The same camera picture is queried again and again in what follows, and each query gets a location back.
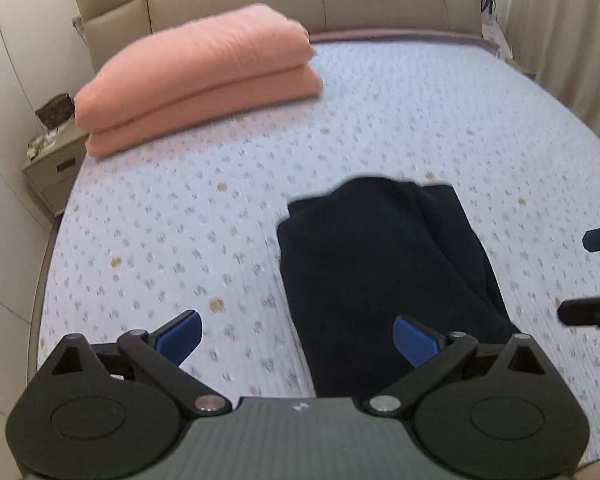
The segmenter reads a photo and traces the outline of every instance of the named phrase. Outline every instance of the nightstand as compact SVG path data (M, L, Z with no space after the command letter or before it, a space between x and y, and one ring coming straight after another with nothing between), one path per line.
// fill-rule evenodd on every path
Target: nightstand
M55 216L64 212L75 177L82 165L89 137L74 119L58 133L56 142L22 167L22 173L42 202Z

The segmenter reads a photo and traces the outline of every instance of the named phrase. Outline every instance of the curtain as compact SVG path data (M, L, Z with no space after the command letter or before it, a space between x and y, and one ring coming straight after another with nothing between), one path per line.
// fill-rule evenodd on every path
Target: curtain
M516 61L600 137L600 0L512 0L506 36Z

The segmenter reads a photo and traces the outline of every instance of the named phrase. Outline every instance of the dark navy cloth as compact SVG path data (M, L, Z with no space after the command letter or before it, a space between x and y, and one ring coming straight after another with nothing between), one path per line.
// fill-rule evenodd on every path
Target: dark navy cloth
M280 270L319 396L368 397L412 369L400 314L483 343L518 332L451 186L356 178L288 209Z

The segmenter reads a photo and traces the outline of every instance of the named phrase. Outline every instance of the drawer handle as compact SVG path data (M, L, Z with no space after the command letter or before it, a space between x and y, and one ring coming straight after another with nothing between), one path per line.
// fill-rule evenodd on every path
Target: drawer handle
M58 164L56 166L56 170L58 170L58 173L60 173L61 171L68 170L72 166L75 166L75 157Z

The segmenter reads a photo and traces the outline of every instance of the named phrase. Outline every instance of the small item on nightstand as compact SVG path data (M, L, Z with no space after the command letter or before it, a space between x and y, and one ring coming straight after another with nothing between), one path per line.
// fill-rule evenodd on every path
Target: small item on nightstand
M36 115L46 129L52 131L67 122L74 114L74 102L69 94L59 94L39 110Z
M27 158L29 160L33 160L40 154L40 152L43 152L47 148L51 148L56 143L56 137L58 136L58 133L61 132L65 126L66 123L51 130L45 135L31 139L29 141L29 147L27 148Z

